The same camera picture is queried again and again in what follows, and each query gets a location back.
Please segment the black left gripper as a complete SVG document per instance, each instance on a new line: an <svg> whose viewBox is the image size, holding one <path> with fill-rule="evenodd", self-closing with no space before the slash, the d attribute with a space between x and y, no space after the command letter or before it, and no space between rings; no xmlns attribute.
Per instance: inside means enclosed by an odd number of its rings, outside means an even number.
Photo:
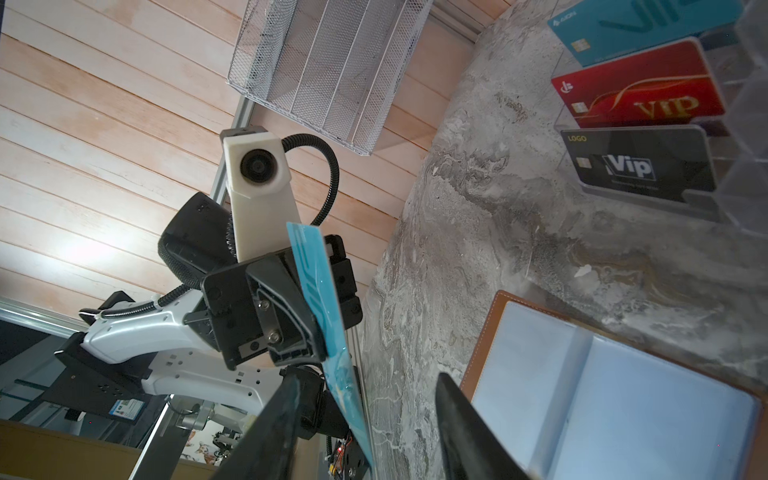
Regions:
<svg viewBox="0 0 768 480"><path fill-rule="evenodd" d="M338 235L324 236L345 330L363 319L350 260ZM233 369L262 354L277 366L320 364L323 334L304 298L289 251L240 263L231 214L202 192L176 213L158 253L183 285L198 290L205 311L191 325Z"/></svg>

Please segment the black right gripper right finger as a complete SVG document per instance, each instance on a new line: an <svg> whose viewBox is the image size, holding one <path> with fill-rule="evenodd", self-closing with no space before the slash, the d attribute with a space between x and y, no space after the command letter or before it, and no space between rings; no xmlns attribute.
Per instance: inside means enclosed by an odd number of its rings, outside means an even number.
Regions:
<svg viewBox="0 0 768 480"><path fill-rule="evenodd" d="M438 375L435 404L446 479L529 479L446 373Z"/></svg>

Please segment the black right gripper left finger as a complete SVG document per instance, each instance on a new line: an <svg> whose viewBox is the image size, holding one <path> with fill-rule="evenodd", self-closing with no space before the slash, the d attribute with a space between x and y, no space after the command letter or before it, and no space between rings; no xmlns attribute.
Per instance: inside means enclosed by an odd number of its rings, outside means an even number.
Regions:
<svg viewBox="0 0 768 480"><path fill-rule="evenodd" d="M211 479L289 479L298 437L299 403L299 381L284 380Z"/></svg>

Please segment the brown leather card holder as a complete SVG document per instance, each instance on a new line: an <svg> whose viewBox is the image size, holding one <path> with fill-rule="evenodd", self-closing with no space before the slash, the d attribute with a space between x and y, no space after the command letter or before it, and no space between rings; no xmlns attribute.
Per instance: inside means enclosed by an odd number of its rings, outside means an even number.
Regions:
<svg viewBox="0 0 768 480"><path fill-rule="evenodd" d="M534 479L763 479L767 400L506 291L461 381Z"/></svg>

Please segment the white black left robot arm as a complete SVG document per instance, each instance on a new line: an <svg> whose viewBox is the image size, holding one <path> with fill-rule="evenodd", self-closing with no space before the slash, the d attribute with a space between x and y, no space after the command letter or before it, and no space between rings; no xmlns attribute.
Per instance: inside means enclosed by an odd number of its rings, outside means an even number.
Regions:
<svg viewBox="0 0 768 480"><path fill-rule="evenodd" d="M164 230L158 251L179 287L144 303L122 291L84 309L88 324L57 352L64 372L47 399L134 423L154 396L190 397L251 415L281 383L299 382L301 438L342 438L349 427L322 364L330 356L305 300L291 249L238 262L229 212L194 194Z"/></svg>

